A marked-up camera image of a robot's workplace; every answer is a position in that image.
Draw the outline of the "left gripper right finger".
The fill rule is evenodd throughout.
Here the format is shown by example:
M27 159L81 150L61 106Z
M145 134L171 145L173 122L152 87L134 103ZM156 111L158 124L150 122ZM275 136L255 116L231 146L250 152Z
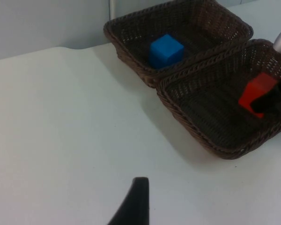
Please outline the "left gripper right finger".
M281 89L275 85L269 92L251 102L255 113L265 113L275 108L281 102Z

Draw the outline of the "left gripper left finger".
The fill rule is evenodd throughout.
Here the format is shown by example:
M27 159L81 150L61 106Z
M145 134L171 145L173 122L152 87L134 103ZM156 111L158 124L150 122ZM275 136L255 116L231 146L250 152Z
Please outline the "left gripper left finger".
M136 177L109 225L149 225L149 179Z

